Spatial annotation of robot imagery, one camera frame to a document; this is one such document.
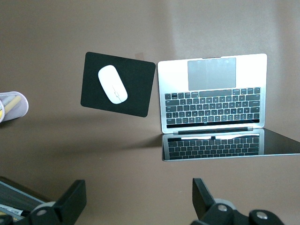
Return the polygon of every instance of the laptop keyboard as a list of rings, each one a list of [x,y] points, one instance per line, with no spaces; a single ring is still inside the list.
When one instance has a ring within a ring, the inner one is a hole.
[[[260,95],[259,87],[165,94],[167,128],[259,122]]]
[[[258,137],[215,140],[169,138],[169,157],[174,159],[253,156],[259,154]]]

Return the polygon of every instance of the metal bolt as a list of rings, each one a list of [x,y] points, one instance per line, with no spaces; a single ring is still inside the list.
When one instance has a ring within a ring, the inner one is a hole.
[[[227,207],[224,205],[218,205],[217,208],[222,211],[222,212],[226,212],[227,211]]]
[[[257,212],[256,215],[260,219],[268,219],[267,214],[265,214],[264,212]]]
[[[43,214],[45,214],[47,212],[47,210],[40,210],[37,212],[37,216],[41,216]]]

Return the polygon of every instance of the space bar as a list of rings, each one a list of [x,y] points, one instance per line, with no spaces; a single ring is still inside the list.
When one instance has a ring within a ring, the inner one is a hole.
[[[200,91],[199,95],[200,97],[227,96],[227,95],[231,95],[231,90]]]

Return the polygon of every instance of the yellow marker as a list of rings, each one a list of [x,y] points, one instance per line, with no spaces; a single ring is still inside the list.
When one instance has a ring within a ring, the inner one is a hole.
[[[5,113],[8,113],[12,108],[14,108],[22,100],[21,96],[17,95],[13,100],[11,100],[4,108]]]

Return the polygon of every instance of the laptop trackpad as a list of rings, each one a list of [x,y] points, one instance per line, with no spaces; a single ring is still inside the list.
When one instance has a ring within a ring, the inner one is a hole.
[[[235,88],[236,58],[191,60],[187,62],[188,89]]]

